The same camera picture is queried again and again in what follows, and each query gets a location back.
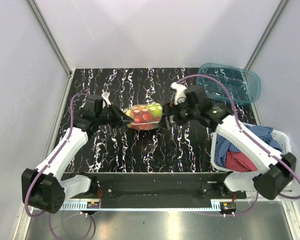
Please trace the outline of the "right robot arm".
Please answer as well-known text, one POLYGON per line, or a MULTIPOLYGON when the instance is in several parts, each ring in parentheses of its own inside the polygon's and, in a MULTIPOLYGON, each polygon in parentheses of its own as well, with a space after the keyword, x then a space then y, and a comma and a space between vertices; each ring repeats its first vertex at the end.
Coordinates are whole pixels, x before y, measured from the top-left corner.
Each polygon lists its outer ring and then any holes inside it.
POLYGON ((268 200, 274 200, 293 180, 297 159, 291 152, 280 152, 251 132, 223 104, 212 104, 202 86, 185 87, 172 83, 173 101, 163 105, 161 127, 183 125, 196 120, 235 145, 257 168, 256 171, 229 171, 217 185, 218 195, 229 198, 237 191, 256 190, 268 200))

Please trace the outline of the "clear polka dot zip bag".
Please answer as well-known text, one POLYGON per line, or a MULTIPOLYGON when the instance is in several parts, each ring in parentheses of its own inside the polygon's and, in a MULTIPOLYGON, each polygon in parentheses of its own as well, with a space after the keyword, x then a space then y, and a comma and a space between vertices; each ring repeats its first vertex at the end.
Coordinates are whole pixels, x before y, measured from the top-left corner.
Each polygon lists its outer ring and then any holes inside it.
POLYGON ((133 105, 125 108, 123 112, 133 119, 133 122, 127 125, 128 128, 137 131, 149 131, 159 127, 163 107, 160 103, 152 102, 150 104, 133 105))

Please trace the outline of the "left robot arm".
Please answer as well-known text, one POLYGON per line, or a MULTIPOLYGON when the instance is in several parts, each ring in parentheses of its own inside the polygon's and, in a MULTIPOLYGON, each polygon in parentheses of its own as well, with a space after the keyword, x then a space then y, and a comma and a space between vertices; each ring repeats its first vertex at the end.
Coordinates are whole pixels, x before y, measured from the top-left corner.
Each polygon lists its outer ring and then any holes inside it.
POLYGON ((93 198, 98 184, 86 173, 62 180, 62 176, 75 155, 102 126, 121 128, 134 120, 109 101, 109 94, 84 94, 85 104, 79 114, 70 108, 70 124, 64 137, 36 168, 27 168, 21 175, 22 201, 28 216, 29 207, 42 213, 57 213, 68 199, 83 194, 93 198))

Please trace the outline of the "fake lychee bunch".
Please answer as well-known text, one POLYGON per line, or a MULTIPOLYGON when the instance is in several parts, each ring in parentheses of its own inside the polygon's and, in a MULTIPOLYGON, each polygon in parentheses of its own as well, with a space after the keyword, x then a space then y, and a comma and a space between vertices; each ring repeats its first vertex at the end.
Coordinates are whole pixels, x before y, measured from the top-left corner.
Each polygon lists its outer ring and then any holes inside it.
POLYGON ((134 109, 132 112, 134 124, 148 124, 153 120, 153 117, 150 115, 149 111, 144 111, 140 109, 134 109))

